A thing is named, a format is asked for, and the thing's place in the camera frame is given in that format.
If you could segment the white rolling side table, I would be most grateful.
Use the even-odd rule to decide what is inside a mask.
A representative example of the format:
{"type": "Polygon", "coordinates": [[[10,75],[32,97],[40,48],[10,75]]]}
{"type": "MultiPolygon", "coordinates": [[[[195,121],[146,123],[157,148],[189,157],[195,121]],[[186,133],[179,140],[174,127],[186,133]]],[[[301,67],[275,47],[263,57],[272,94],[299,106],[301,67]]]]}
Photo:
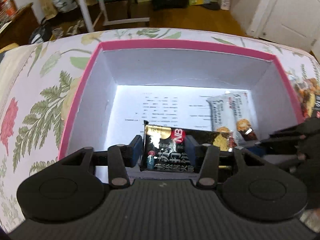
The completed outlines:
{"type": "Polygon", "coordinates": [[[100,20],[101,16],[104,16],[103,26],[105,27],[109,27],[113,25],[132,24],[132,23],[144,23],[148,27],[150,25],[149,17],[132,18],[131,3],[132,3],[132,0],[127,0],[127,18],[126,19],[110,21],[107,15],[105,0],[98,0],[100,12],[97,18],[94,20],[94,22],[92,22],[86,0],[78,0],[82,17],[83,17],[86,29],[89,33],[95,32],[95,26],[97,25],[97,22],[100,20]]]}

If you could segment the grey snack bar packet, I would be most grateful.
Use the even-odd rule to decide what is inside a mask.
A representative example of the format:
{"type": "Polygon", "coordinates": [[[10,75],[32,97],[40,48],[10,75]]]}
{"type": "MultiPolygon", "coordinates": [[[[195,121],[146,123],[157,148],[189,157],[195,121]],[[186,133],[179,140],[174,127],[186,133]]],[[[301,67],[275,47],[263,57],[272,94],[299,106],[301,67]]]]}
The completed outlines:
{"type": "Polygon", "coordinates": [[[244,141],[257,140],[257,136],[252,127],[252,117],[249,109],[247,93],[232,93],[231,102],[235,117],[236,130],[241,134],[244,141]]]}
{"type": "Polygon", "coordinates": [[[236,122],[232,110],[230,96],[227,94],[213,96],[207,99],[212,115],[212,129],[214,132],[228,133],[232,146],[237,145],[236,122]]]}

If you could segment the wooden nightstand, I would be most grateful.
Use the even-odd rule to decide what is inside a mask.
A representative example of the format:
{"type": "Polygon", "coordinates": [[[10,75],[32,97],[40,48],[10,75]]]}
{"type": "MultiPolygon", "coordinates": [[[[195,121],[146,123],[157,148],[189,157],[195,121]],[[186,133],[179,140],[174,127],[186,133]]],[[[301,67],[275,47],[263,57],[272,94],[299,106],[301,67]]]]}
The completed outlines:
{"type": "Polygon", "coordinates": [[[33,31],[40,26],[32,6],[33,3],[29,3],[22,7],[12,21],[1,31],[1,48],[12,43],[19,46],[29,44],[29,38],[33,31]]]}

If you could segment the floral bed sheet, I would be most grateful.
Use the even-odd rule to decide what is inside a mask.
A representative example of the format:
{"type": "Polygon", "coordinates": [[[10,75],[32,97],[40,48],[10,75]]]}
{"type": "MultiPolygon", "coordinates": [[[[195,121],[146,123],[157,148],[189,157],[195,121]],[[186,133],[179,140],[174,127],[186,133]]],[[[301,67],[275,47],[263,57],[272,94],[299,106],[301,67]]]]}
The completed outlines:
{"type": "Polygon", "coordinates": [[[19,46],[1,53],[1,228],[24,217],[19,184],[57,161],[61,135],[84,68],[100,42],[182,39],[234,45],[276,55],[290,80],[319,89],[319,63],[295,48],[235,35],[171,28],[97,31],[19,46]]]}

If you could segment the pink cardboard box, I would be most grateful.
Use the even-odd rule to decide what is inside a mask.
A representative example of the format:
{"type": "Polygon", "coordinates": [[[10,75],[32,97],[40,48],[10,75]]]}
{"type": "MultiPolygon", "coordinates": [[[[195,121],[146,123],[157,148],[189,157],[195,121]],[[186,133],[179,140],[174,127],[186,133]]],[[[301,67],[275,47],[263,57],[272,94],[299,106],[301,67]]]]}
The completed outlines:
{"type": "Polygon", "coordinates": [[[259,139],[304,120],[274,55],[189,40],[102,42],[77,88],[59,158],[86,146],[103,151],[128,144],[143,134],[144,121],[208,131],[207,99],[241,90],[259,139]]]}

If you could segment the black soda cracker packet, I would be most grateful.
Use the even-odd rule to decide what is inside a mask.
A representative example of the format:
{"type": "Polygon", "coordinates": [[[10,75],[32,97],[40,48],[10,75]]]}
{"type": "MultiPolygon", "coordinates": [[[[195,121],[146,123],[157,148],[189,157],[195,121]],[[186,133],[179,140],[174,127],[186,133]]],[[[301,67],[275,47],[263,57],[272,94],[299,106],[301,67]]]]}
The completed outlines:
{"type": "Polygon", "coordinates": [[[209,146],[222,152],[236,146],[231,132],[159,126],[146,120],[143,142],[141,169],[180,173],[198,173],[209,146]]]}

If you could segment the mixed nut snack bag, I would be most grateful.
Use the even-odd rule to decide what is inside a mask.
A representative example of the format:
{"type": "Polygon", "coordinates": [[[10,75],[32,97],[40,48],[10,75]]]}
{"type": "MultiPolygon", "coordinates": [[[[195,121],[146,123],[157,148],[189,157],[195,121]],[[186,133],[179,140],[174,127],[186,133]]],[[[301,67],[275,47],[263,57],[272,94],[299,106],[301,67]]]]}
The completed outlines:
{"type": "Polygon", "coordinates": [[[294,69],[287,72],[287,77],[297,94],[304,119],[319,119],[319,67],[312,62],[315,77],[308,77],[305,64],[300,65],[300,75],[294,69]]]}

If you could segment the white door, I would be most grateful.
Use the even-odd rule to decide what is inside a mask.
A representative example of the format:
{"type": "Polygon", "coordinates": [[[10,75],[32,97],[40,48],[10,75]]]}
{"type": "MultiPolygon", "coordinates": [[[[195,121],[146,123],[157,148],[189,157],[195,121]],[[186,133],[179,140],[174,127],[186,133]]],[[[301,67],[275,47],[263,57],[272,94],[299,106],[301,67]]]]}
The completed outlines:
{"type": "Polygon", "coordinates": [[[319,0],[260,0],[247,34],[310,52],[319,44],[319,0]]]}

